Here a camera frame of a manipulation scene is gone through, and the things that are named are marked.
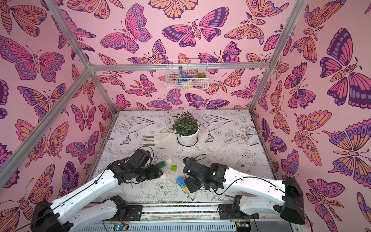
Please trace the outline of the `blue lego brick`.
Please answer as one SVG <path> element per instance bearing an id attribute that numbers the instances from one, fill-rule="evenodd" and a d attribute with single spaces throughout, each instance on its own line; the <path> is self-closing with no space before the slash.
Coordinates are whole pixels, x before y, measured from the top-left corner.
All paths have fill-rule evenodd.
<path id="1" fill-rule="evenodd" d="M 181 187 L 181 188 L 186 188 L 185 180 L 181 177 L 178 177 L 176 179 L 176 183 Z"/>

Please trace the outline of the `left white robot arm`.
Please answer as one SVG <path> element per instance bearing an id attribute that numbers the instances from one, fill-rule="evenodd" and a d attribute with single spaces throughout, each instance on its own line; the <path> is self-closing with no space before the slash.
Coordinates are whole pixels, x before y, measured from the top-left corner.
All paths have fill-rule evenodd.
<path id="1" fill-rule="evenodd" d="M 97 177 L 52 202 L 43 200 L 34 209 L 33 232 L 77 232 L 97 221 L 123 220 L 129 215 L 127 202 L 120 196 L 87 208 L 94 199 L 121 185 L 158 179 L 163 175 L 147 150 L 137 149 L 130 157 L 110 163 Z"/>

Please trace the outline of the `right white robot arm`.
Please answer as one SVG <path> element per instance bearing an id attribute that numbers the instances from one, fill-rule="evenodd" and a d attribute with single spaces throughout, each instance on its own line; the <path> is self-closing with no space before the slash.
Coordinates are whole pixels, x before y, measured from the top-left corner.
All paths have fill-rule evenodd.
<path id="1" fill-rule="evenodd" d="M 235 196 L 235 209 L 246 215 L 278 214 L 290 223 L 305 224 L 304 194 L 299 183 L 291 177 L 285 180 L 265 179 L 220 163 L 206 166 L 188 157 L 183 159 L 183 165 L 185 185 L 191 193 L 206 190 L 223 195 L 229 190 L 237 190 L 252 194 L 254 199 Z"/>

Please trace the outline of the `dark green lego brick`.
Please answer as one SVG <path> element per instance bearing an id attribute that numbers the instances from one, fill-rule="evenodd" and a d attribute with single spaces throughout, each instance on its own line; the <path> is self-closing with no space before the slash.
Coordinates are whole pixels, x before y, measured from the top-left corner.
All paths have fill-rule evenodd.
<path id="1" fill-rule="evenodd" d="M 166 164 L 166 162 L 165 161 L 161 161 L 160 163 L 158 163 L 158 167 L 161 169 L 161 168 L 164 168 L 164 167 L 166 167 L 167 166 L 167 164 Z"/>

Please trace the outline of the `beige gardening glove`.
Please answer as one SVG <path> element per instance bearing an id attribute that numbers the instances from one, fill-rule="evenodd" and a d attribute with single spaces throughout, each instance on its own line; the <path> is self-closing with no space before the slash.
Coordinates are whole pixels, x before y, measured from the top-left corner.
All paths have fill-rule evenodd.
<path id="1" fill-rule="evenodd" d="M 177 148 L 177 135 L 174 133 L 145 134 L 142 137 L 142 145 L 154 147 L 155 149 Z"/>

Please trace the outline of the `potted green plant white pot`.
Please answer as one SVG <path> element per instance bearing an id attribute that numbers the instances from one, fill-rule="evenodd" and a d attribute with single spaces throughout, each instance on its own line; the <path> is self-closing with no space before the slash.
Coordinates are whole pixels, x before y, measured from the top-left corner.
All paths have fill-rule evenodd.
<path id="1" fill-rule="evenodd" d="M 182 112 L 174 116 L 172 131 L 177 135 L 180 145 L 192 147 L 197 143 L 200 126 L 198 120 L 190 112 Z"/>

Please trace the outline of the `blue toy in basket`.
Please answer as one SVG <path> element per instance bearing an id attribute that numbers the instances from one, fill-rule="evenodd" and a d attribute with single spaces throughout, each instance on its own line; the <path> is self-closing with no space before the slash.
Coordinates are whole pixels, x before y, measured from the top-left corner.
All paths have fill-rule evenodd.
<path id="1" fill-rule="evenodd" d="M 182 84 L 183 82 L 188 82 L 191 79 L 193 79 L 192 76 L 185 75 L 182 66 L 179 66 L 179 74 L 180 74 L 180 78 L 177 80 L 178 84 Z"/>

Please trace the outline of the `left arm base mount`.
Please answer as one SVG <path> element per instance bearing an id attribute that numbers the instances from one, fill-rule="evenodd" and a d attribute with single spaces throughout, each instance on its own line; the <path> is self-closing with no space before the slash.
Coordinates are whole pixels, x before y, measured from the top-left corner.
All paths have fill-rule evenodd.
<path id="1" fill-rule="evenodd" d="M 143 205 L 128 205 L 120 196 L 113 196 L 104 203 L 112 205 L 113 213 L 108 213 L 104 221 L 140 221 L 143 212 Z"/>

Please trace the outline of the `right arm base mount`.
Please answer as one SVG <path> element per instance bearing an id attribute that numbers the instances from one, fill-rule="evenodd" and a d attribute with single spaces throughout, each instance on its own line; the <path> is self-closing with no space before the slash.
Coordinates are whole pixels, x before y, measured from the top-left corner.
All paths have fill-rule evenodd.
<path id="1" fill-rule="evenodd" d="M 217 211 L 220 219 L 259 219 L 258 213 L 246 214 L 242 212 L 240 207 L 241 199 L 241 195 L 236 195 L 232 204 L 219 204 Z"/>

